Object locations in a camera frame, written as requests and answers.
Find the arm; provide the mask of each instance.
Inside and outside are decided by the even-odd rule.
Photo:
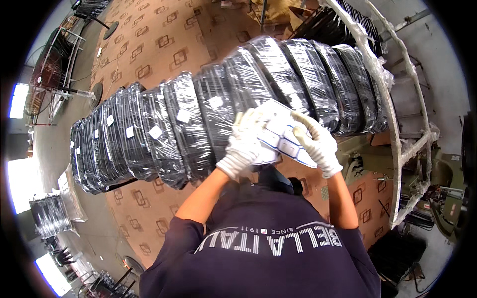
[[[246,169],[259,155],[261,145],[257,134],[263,126],[262,113],[248,109],[245,114],[237,113],[228,139],[225,157],[209,177],[186,199],[176,213],[181,219],[191,219],[204,224],[222,187]]]
[[[222,187],[229,179],[222,170],[216,168],[185,200],[177,211],[176,216],[204,224],[218,200]]]
[[[328,179],[331,223],[343,229],[357,228],[358,215],[341,174],[343,167],[335,155],[338,150],[335,139],[326,128],[311,117],[298,112],[291,112],[291,115],[296,121],[303,123],[310,132],[311,138],[301,128],[293,128],[297,140],[323,171],[323,178]]]

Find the white sneaker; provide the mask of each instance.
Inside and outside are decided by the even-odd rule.
[[[227,10],[236,10],[242,8],[242,3],[234,3],[232,1],[222,1],[220,8]]]

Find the patterned carpet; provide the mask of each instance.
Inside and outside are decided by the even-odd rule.
[[[181,71],[196,73],[203,64],[219,62],[234,47],[259,35],[258,24],[246,15],[248,7],[223,10],[219,6],[210,0],[112,1],[106,23],[120,24],[109,39],[98,41],[97,49],[101,47],[102,54],[95,61],[91,86],[103,83],[103,100],[118,87],[136,81],[152,88]],[[272,29],[275,31],[267,34],[280,38],[283,28]],[[286,177],[301,179],[305,197],[325,218],[329,217],[328,190],[319,170],[287,157],[277,168]],[[383,190],[378,191],[378,181],[373,180],[376,176],[380,175],[369,173],[349,186],[367,248],[389,229],[388,217],[377,200],[389,206],[392,185],[381,185]],[[250,177],[256,182],[256,175]],[[175,191],[156,179],[150,183],[137,181],[106,194],[118,225],[144,266],[149,267],[155,260],[169,221],[193,190],[189,184]]]

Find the metal bar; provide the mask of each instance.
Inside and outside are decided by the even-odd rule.
[[[263,22],[265,21],[266,11],[267,11],[267,0],[263,0],[262,17],[260,18],[260,32],[263,32]]]

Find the white glove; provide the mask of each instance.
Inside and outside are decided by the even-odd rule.
[[[235,179],[258,157],[262,146],[257,135],[264,125],[261,112],[255,109],[248,109],[245,114],[238,112],[225,148],[227,153],[216,163],[216,167]]]
[[[298,142],[305,148],[306,152],[314,160],[318,167],[323,171],[323,178],[331,178],[337,172],[341,171],[343,167],[336,158],[336,151],[338,145],[331,133],[321,126],[316,120],[305,116],[299,112],[291,112],[291,116],[298,122],[303,123],[312,138],[310,138],[301,128],[295,126],[293,134]]]

